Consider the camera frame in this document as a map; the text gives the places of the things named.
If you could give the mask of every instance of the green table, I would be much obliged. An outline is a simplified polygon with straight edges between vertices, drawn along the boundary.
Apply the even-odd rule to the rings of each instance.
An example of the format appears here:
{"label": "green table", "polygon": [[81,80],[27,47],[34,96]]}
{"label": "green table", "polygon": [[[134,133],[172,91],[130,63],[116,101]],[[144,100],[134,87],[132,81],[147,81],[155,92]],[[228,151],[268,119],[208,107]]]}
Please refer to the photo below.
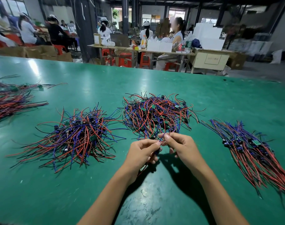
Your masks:
{"label": "green table", "polygon": [[[44,121],[58,121],[56,109],[102,108],[112,113],[122,106],[125,93],[179,93],[179,98],[194,104],[194,109],[207,108],[202,120],[220,118],[234,123],[242,120],[249,131],[258,130],[275,139],[270,143],[285,169],[285,86],[277,82],[232,79],[216,76],[163,72],[146,69],[108,67],[91,64],[0,57],[0,77],[19,74],[7,83],[58,84],[49,90],[34,92],[35,101],[49,102],[25,115],[0,122],[0,222],[29,225],[76,224],[94,202],[115,171],[122,165],[135,138],[129,130],[115,134],[127,140],[114,145],[115,160],[90,166],[75,164],[60,175],[49,168],[38,169],[43,161],[16,163],[5,155],[19,152],[21,143],[32,143],[44,136],[34,127]],[[274,189],[263,188],[260,199],[255,189],[240,173],[214,132],[193,119],[192,131],[181,133],[196,141],[202,156],[213,169],[227,192],[251,224],[285,225],[285,208]],[[50,127],[41,127],[42,131]],[[164,148],[160,163],[150,167],[136,184],[128,189],[115,224],[214,224],[200,184],[180,160],[169,156]]]}

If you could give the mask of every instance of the right hand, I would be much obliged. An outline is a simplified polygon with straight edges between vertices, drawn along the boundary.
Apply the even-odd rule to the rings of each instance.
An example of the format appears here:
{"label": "right hand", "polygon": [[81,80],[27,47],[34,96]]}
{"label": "right hand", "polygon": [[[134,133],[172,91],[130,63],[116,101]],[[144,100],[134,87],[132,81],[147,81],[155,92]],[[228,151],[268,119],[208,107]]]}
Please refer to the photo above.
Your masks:
{"label": "right hand", "polygon": [[179,157],[194,175],[196,172],[208,167],[194,140],[190,136],[167,132],[164,134],[164,139],[165,141],[162,143],[162,146],[169,145],[170,154],[174,153],[175,150],[175,157]]}

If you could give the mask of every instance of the hand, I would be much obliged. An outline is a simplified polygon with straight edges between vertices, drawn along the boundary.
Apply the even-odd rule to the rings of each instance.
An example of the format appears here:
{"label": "hand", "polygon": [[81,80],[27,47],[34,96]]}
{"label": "hand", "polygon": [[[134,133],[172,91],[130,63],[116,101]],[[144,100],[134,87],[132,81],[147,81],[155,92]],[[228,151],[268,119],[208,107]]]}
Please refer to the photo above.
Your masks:
{"label": "hand", "polygon": [[208,167],[190,136],[170,132],[164,134],[164,139],[165,141],[162,143],[162,146],[169,145],[170,154],[176,150],[175,157],[179,157],[194,175],[198,171]]}
{"label": "hand", "polygon": [[131,174],[129,184],[136,180],[138,172],[146,162],[155,164],[158,161],[154,152],[160,149],[161,143],[158,140],[144,139],[130,145],[125,162],[121,167]]}

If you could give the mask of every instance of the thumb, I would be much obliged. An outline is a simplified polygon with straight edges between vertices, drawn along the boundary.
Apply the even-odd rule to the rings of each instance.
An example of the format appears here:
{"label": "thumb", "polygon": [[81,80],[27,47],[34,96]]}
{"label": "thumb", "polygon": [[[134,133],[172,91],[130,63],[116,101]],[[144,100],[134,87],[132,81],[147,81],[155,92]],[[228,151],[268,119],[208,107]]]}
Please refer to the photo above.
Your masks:
{"label": "thumb", "polygon": [[143,149],[147,155],[150,155],[152,152],[157,151],[158,149],[160,149],[160,145],[162,144],[162,142],[156,142],[154,144],[152,144],[151,146]]}
{"label": "thumb", "polygon": [[165,141],[168,143],[168,145],[174,149],[179,149],[181,144],[179,144],[178,142],[176,142],[170,135],[165,134],[164,135],[164,139]]}

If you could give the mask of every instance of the left hand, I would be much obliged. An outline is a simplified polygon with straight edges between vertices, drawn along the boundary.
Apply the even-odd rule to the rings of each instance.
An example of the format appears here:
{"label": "left hand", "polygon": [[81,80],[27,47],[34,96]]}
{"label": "left hand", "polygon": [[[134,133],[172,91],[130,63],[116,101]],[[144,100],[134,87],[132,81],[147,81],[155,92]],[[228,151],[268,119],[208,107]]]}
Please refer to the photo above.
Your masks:
{"label": "left hand", "polygon": [[144,139],[130,145],[125,162],[121,167],[131,175],[129,184],[136,180],[139,170],[146,162],[155,164],[158,161],[157,156],[153,156],[153,154],[160,149],[161,143],[158,140]]}

